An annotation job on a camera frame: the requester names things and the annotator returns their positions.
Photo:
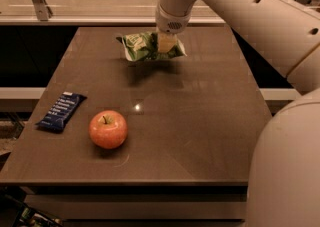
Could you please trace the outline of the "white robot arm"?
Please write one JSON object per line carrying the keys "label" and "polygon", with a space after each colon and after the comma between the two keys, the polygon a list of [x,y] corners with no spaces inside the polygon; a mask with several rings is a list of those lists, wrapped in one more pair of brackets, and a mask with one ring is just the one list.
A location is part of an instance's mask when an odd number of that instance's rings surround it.
{"label": "white robot arm", "polygon": [[[156,23],[182,32],[196,0],[159,0]],[[320,227],[320,17],[293,0],[202,0],[300,97],[264,127],[251,161],[246,227]]]}

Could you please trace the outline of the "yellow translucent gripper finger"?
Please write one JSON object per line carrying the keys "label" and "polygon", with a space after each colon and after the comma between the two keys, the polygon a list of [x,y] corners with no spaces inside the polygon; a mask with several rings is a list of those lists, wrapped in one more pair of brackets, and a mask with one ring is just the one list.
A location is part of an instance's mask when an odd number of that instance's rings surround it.
{"label": "yellow translucent gripper finger", "polygon": [[159,53],[168,53],[177,43],[175,34],[159,32],[157,34],[157,47]]}

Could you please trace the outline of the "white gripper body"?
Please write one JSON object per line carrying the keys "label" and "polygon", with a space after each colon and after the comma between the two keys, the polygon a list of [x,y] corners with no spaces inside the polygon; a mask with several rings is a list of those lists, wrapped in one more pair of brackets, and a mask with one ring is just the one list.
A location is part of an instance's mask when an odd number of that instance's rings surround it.
{"label": "white gripper body", "polygon": [[159,3],[155,18],[157,28],[164,33],[181,33],[189,23],[192,6],[190,4],[173,3],[165,5]]}

